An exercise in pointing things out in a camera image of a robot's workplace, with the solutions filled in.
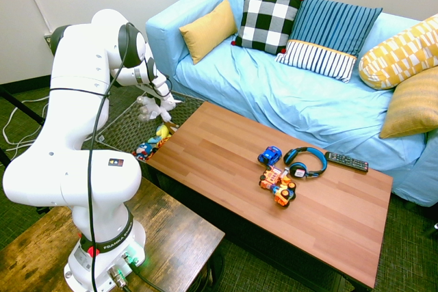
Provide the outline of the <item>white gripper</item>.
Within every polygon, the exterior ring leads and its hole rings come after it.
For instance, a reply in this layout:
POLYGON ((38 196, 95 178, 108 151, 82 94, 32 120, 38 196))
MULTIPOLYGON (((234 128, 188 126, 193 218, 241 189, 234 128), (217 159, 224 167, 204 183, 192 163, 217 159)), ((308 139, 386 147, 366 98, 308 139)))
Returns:
POLYGON ((157 73, 155 78, 149 83, 151 91, 149 92, 149 98, 154 98, 156 101, 163 101, 165 103, 174 103, 175 99, 168 87, 167 78, 157 73))

